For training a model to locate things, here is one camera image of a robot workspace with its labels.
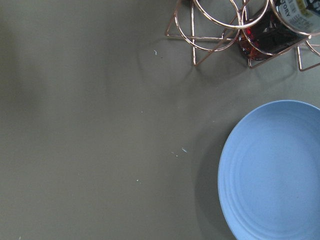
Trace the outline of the dark tea bottle front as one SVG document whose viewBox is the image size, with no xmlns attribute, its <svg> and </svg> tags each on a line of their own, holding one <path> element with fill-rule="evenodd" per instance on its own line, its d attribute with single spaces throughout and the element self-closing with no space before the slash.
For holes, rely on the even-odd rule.
<svg viewBox="0 0 320 240">
<path fill-rule="evenodd" d="M 318 0 L 271 3 L 263 17 L 239 35 L 239 47 L 250 60 L 264 61 L 320 32 Z"/>
</svg>

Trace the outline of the blue plate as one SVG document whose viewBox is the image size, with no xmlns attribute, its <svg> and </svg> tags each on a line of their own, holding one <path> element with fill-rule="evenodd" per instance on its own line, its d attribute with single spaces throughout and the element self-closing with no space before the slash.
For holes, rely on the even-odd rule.
<svg viewBox="0 0 320 240">
<path fill-rule="evenodd" d="M 319 108 L 278 100 L 244 116 L 224 144 L 217 189 L 237 240 L 319 239 Z"/>
</svg>

